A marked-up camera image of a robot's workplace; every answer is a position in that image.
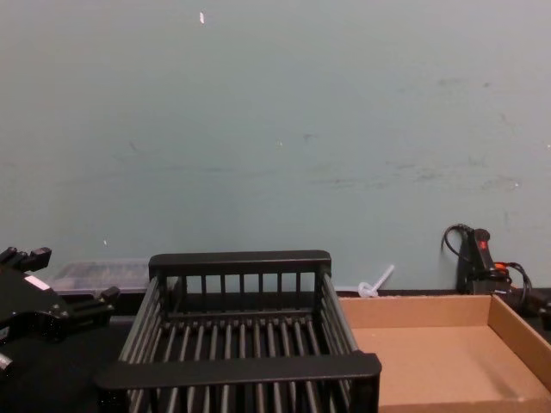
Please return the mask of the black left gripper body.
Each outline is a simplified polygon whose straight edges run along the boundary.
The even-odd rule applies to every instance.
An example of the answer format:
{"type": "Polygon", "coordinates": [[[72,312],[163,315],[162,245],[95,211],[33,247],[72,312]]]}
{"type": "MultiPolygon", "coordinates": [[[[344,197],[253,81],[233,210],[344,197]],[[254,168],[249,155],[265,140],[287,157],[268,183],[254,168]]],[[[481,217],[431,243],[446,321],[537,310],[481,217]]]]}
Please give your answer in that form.
{"type": "Polygon", "coordinates": [[[61,339],[68,304],[44,281],[14,269],[1,270],[1,343],[25,336],[61,339]]]}

